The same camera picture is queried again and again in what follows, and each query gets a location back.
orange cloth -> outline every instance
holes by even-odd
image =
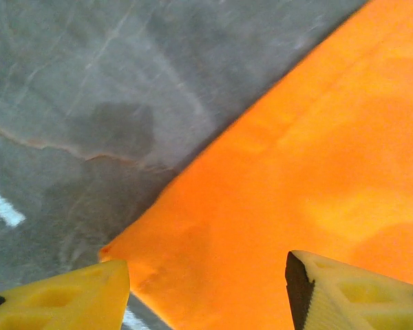
[[[413,0],[369,2],[101,258],[174,329],[292,329],[293,249],[413,283]]]

white line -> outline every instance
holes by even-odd
[[[125,310],[123,323],[133,330],[150,330],[129,308]]]
[[[6,200],[6,198],[0,195],[0,218],[6,222],[10,227],[16,227],[22,221],[25,221],[26,217],[19,211],[14,209],[14,206]]]

marble floor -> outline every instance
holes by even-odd
[[[0,0],[0,291],[96,263],[364,2]]]

crack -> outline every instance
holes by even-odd
[[[124,157],[121,155],[116,155],[112,153],[95,153],[93,155],[84,156],[82,153],[78,151],[77,148],[73,146],[64,146],[60,144],[50,144],[41,140],[29,139],[29,140],[22,140],[18,138],[13,133],[3,129],[0,127],[0,137],[10,141],[13,144],[24,146],[26,148],[37,149],[37,150],[45,150],[45,149],[53,149],[56,151],[64,151],[69,155],[83,160],[84,162],[91,162],[99,159],[109,159],[116,162],[120,162],[122,165],[136,167],[138,170],[153,172],[153,173],[164,173],[164,172],[173,172],[177,174],[177,171],[172,167],[163,167],[163,166],[152,166],[146,164],[144,161],[134,160],[128,157]]]

floor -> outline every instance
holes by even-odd
[[[0,291],[96,263],[364,2],[0,0]]]

